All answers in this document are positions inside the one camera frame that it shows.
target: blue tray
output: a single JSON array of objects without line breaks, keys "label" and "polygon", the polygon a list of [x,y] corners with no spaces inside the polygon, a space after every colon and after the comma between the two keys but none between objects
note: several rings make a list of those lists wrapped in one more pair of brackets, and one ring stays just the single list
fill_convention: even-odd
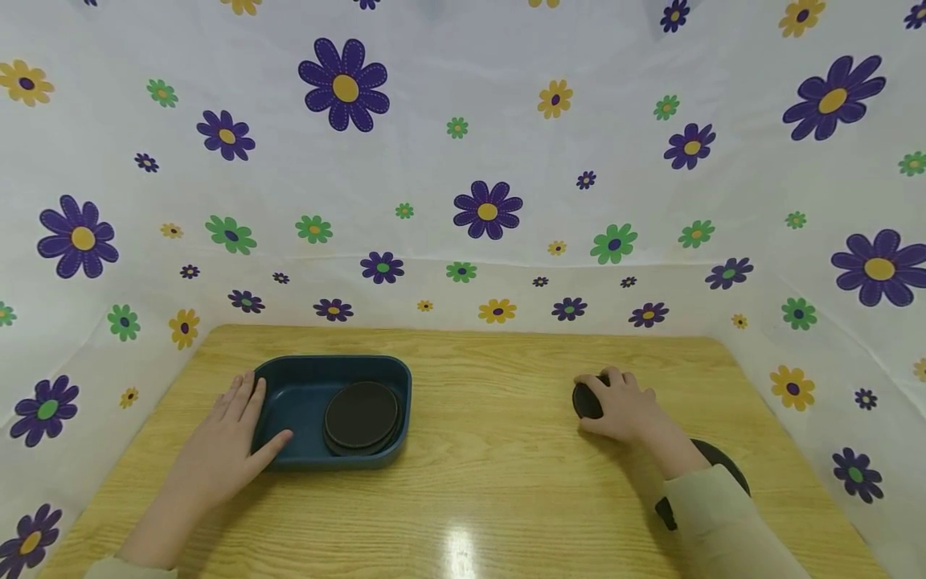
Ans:
[{"label": "blue tray", "polygon": [[[283,356],[254,370],[267,380],[267,397],[254,431],[252,451],[289,428],[293,439],[268,467],[273,471],[381,469],[398,458],[405,445],[411,414],[411,372],[391,356]],[[342,388],[370,380],[390,388],[402,409],[395,441],[368,457],[338,457],[325,446],[325,408]]]}]

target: green flower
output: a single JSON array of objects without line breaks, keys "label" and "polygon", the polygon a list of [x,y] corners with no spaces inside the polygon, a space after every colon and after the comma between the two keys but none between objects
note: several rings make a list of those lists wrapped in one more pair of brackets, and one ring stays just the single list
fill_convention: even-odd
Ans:
[{"label": "green flower", "polygon": [[658,120],[669,120],[669,117],[679,109],[680,104],[681,102],[679,102],[675,94],[672,96],[666,94],[661,101],[656,103],[656,110],[653,111],[653,114],[656,115]]},{"label": "green flower", "polygon": [[715,229],[717,228],[710,224],[710,220],[703,223],[700,220],[695,221],[691,227],[682,229],[682,237],[679,237],[679,243],[682,244],[682,247],[697,249],[701,244],[710,241],[710,235],[714,233]]},{"label": "green flower", "polygon": [[476,266],[468,261],[465,263],[454,261],[447,266],[447,277],[454,278],[455,282],[469,283],[469,280],[476,277]]},{"label": "green flower", "polygon": [[808,304],[803,297],[798,299],[789,297],[788,303],[782,306],[782,311],[784,312],[783,319],[791,324],[792,330],[797,328],[809,330],[811,325],[817,323],[817,316],[813,315],[817,309]]},{"label": "green flower", "polygon": [[609,259],[611,263],[620,263],[622,257],[633,251],[632,241],[636,237],[637,234],[631,232],[630,223],[624,223],[620,229],[611,223],[603,235],[594,237],[594,247],[589,255],[598,256],[599,265],[605,265]]},{"label": "green flower", "polygon": [[148,80],[148,92],[151,93],[151,99],[160,103],[162,107],[174,108],[174,103],[180,100],[173,93],[173,87],[160,79]]},{"label": "green flower", "polygon": [[135,333],[142,329],[142,326],[138,325],[138,314],[133,312],[128,305],[113,306],[113,312],[106,316],[106,319],[113,324],[109,326],[109,331],[123,342],[134,340]]},{"label": "green flower", "polygon": [[447,123],[447,134],[454,139],[462,139],[463,135],[468,133],[467,128],[469,123],[463,120],[463,117],[453,117],[450,122]]},{"label": "green flower", "polygon": [[15,319],[16,314],[13,313],[13,308],[0,302],[0,326],[11,326]]},{"label": "green flower", "polygon": [[296,223],[295,228],[299,230],[299,237],[307,239],[310,244],[315,242],[327,244],[328,238],[334,235],[332,225],[327,221],[322,221],[319,215],[313,215],[312,217],[303,215],[302,220]]},{"label": "green flower", "polygon": [[219,219],[218,215],[211,217],[212,222],[206,224],[206,229],[213,233],[212,241],[225,244],[229,253],[240,251],[242,255],[251,255],[250,247],[257,247],[257,242],[251,239],[251,228],[238,227],[238,222],[231,217],[226,217],[225,221]]},{"label": "green flower", "polygon": [[794,213],[788,213],[788,219],[784,220],[788,224],[788,227],[791,229],[801,229],[807,224],[807,215],[801,213],[800,211],[795,211]]},{"label": "green flower", "polygon": [[926,155],[923,155],[922,151],[917,151],[913,155],[904,155],[904,160],[897,163],[897,167],[908,177],[921,175],[926,170]]},{"label": "green flower", "polygon": [[408,203],[400,203],[399,207],[395,208],[395,216],[400,220],[411,219],[412,215],[415,215],[415,208]]}]

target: floral backdrop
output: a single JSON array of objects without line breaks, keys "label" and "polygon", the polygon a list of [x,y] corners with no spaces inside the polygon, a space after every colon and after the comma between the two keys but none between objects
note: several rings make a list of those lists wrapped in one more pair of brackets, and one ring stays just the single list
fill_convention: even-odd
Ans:
[{"label": "floral backdrop", "polygon": [[223,323],[714,337],[880,563],[926,575],[924,23],[5,6],[0,579],[39,572]]}]

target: wood grain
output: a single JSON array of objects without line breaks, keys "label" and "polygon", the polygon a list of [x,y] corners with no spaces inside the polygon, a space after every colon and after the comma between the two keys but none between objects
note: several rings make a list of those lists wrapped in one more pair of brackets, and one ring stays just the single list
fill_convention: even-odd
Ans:
[{"label": "wood grain", "polygon": [[576,430],[572,376],[634,371],[691,436],[741,467],[818,579],[884,577],[726,349],[706,338],[222,326],[77,521],[44,578],[113,553],[231,377],[287,354],[387,354],[414,377],[382,471],[265,473],[194,535],[181,577],[693,577],[656,518],[646,457]]}]

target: beige sleeve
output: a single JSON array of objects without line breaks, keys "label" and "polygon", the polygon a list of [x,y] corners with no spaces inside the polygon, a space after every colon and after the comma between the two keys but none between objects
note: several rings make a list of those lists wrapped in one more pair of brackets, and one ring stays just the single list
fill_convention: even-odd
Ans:
[{"label": "beige sleeve", "polygon": [[177,570],[146,569],[109,557],[91,565],[83,579],[177,579]]},{"label": "beige sleeve", "polygon": [[721,465],[665,483],[682,542],[705,579],[809,579]]}]

